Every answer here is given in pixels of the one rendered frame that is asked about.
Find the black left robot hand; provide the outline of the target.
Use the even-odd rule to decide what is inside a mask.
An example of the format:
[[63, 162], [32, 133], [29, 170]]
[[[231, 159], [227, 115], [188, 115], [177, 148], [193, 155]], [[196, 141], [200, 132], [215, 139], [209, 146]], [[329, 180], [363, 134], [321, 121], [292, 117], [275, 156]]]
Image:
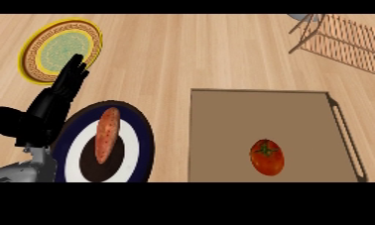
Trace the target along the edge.
[[89, 73], [82, 59], [82, 55], [72, 56], [53, 85], [42, 89], [24, 112], [0, 106], [0, 135], [14, 139], [16, 147], [42, 148], [55, 141]]

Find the brown tray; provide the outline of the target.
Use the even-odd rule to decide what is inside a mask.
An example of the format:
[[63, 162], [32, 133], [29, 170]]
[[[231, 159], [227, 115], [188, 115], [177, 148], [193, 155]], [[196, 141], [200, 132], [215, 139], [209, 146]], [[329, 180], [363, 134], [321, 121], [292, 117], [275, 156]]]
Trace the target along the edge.
[[[283, 169], [261, 174], [250, 147], [271, 140]], [[324, 91], [194, 89], [190, 93], [190, 181], [345, 181], [367, 175], [336, 101]]]

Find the orange sweet potato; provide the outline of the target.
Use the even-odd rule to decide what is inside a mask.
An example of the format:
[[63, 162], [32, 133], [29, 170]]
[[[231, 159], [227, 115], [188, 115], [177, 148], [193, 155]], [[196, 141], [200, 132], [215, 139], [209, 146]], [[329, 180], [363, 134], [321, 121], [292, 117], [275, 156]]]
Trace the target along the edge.
[[119, 111], [107, 108], [98, 118], [94, 135], [94, 157], [101, 165], [107, 160], [119, 130]]

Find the yellow patterned plate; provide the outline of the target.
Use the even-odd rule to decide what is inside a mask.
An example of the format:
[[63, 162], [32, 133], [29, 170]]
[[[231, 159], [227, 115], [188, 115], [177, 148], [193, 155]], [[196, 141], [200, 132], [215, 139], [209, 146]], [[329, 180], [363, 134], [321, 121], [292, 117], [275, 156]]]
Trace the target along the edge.
[[50, 85], [73, 55], [84, 56], [91, 66], [101, 48], [97, 25], [79, 18], [61, 19], [41, 28], [27, 39], [19, 55], [17, 68], [27, 81]]

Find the blue and white plate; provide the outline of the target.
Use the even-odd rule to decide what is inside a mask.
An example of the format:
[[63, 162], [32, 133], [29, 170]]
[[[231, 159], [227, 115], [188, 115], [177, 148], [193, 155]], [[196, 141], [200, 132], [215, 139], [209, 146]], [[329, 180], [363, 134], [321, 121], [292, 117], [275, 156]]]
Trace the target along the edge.
[[[119, 112], [117, 138], [103, 164], [94, 157], [98, 118], [106, 109]], [[107, 100], [86, 106], [69, 118], [53, 147], [54, 182], [147, 182], [153, 164], [153, 134], [134, 106]]]

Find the red tomato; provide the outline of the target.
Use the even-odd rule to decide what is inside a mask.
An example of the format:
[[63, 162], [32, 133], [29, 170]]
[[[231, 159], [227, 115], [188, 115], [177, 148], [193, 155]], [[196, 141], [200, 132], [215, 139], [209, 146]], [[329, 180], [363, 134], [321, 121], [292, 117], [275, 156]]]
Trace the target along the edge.
[[249, 151], [250, 162], [255, 170], [268, 176], [277, 175], [283, 169], [281, 148], [268, 139], [258, 140]]

